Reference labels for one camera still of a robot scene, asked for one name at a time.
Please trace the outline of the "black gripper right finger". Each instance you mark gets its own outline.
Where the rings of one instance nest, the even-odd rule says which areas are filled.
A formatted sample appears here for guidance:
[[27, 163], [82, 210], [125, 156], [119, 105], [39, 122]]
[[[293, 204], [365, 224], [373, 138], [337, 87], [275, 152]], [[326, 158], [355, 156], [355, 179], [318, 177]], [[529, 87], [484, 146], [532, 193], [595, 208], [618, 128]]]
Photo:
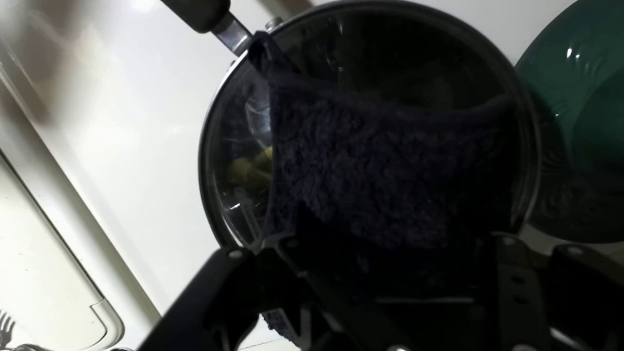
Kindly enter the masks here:
[[622, 267], [581, 243], [548, 255], [519, 236], [486, 241], [495, 351], [624, 351]]

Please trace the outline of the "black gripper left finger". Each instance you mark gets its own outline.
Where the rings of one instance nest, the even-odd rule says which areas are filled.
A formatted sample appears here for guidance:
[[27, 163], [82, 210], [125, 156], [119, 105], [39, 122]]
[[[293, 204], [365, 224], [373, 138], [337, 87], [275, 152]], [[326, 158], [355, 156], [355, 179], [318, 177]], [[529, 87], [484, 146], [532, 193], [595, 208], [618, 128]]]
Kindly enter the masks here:
[[279, 304], [287, 267], [269, 249], [217, 249], [139, 351], [238, 351], [259, 314]]

